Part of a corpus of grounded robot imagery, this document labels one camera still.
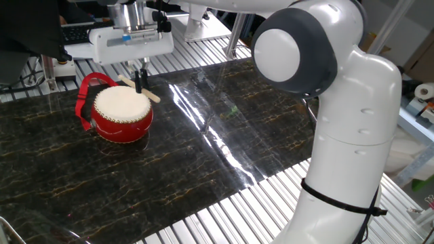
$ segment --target red drum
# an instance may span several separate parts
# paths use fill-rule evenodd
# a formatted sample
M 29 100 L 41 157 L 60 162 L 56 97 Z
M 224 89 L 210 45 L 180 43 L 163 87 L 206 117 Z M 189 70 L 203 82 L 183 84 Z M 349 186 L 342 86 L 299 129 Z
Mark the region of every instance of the red drum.
M 92 125 L 104 139 L 116 143 L 134 142 L 146 135 L 153 120 L 149 99 L 143 94 L 136 93 L 134 88 L 119 86 L 100 73 L 92 73 L 83 80 L 76 114 L 84 105 L 84 101 L 80 101 L 80 96 L 86 95 L 87 83 L 95 77 L 106 81 L 112 87 L 96 96 L 91 109 L 90 124 L 81 118 L 80 114 L 77 115 L 81 118 L 83 127 L 88 130 Z

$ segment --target drum head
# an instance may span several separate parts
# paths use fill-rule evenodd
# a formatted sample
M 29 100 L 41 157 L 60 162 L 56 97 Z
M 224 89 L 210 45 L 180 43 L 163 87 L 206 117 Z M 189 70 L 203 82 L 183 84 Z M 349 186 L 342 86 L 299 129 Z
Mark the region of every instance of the drum head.
M 145 95 L 136 93 L 134 88 L 115 86 L 96 96 L 95 109 L 109 121 L 133 123 L 148 115 L 151 102 Z

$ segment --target drum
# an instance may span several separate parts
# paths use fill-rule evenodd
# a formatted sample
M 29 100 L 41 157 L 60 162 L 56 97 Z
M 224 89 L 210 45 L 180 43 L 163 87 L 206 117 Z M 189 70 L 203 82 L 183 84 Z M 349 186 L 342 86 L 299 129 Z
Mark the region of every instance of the drum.
M 153 111 L 145 95 L 131 87 L 115 86 L 96 96 L 91 118 L 91 124 L 104 139 L 128 143 L 148 132 Z

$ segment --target black strap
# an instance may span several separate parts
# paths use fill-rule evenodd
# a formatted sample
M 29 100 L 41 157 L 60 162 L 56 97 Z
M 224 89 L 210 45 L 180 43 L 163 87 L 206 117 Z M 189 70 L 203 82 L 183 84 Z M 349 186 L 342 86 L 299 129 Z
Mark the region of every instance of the black strap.
M 303 189 L 305 191 L 307 191 L 310 195 L 318 198 L 319 200 L 326 202 L 330 205 L 333 205 L 334 207 L 339 207 L 343 210 L 347 210 L 353 213 L 357 213 L 357 214 L 370 214 L 372 216 L 384 216 L 387 214 L 387 210 L 383 210 L 379 207 L 370 207 L 370 208 L 364 208 L 364 207 L 357 207 L 357 206 L 353 206 L 353 205 L 349 205 L 346 203 L 343 203 L 341 201 L 329 198 L 323 194 L 321 194 L 320 192 L 317 192 L 316 190 L 312 189 L 310 186 L 308 186 L 306 184 L 306 182 L 304 181 L 304 178 L 301 181 L 301 187 L 303 187 Z
M 357 233 L 357 236 L 355 237 L 354 241 L 352 242 L 352 244 L 360 244 L 365 242 L 368 239 L 368 223 L 369 223 L 369 219 L 371 218 L 371 216 L 384 216 L 387 214 L 387 210 L 383 210 L 379 207 L 375 207 L 375 202 L 377 200 L 377 195 L 378 195 L 378 188 L 377 191 L 375 192 L 374 198 L 372 199 L 371 202 L 371 206 L 369 208 L 363 208 L 363 207 L 357 207 L 357 206 L 353 206 L 353 205 L 349 205 L 346 203 L 343 203 L 341 201 L 337 201 L 335 199 L 329 198 L 323 194 L 321 194 L 320 192 L 317 192 L 316 190 L 314 190 L 313 188 L 311 188 L 310 186 L 308 186 L 306 184 L 306 182 L 304 181 L 304 178 L 301 180 L 301 187 L 307 191 L 310 195 L 318 198 L 319 200 L 326 202 L 330 205 L 333 205 L 334 207 L 339 207 L 343 210 L 346 211 L 351 211 L 353 213 L 357 213 L 357 214 L 366 214 L 365 220 L 363 221 L 363 224 L 361 225 L 361 228 L 359 230 L 359 232 Z M 366 231 L 366 238 L 363 239 L 363 235 Z
M 377 188 L 377 191 L 375 192 L 374 198 L 372 199 L 371 202 L 371 206 L 370 209 L 375 207 L 375 202 L 377 201 L 377 196 L 378 196 L 378 189 L 380 187 Z M 360 227 L 359 233 L 357 233 L 357 236 L 354 238 L 354 241 L 352 244 L 362 244 L 364 243 L 366 240 L 368 240 L 368 223 L 369 223 L 369 219 L 371 218 L 371 214 L 367 214 L 365 217 L 365 220 L 363 221 L 363 224 Z M 366 232 L 366 238 L 363 239 L 363 234 Z

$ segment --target keyboard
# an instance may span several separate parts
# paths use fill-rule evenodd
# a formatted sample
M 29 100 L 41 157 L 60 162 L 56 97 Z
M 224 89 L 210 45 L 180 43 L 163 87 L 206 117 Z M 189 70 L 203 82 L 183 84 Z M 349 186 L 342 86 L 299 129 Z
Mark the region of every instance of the keyboard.
M 89 37 L 87 34 L 90 30 L 111 26 L 113 26 L 113 21 L 62 26 L 63 43 L 65 45 L 89 43 Z

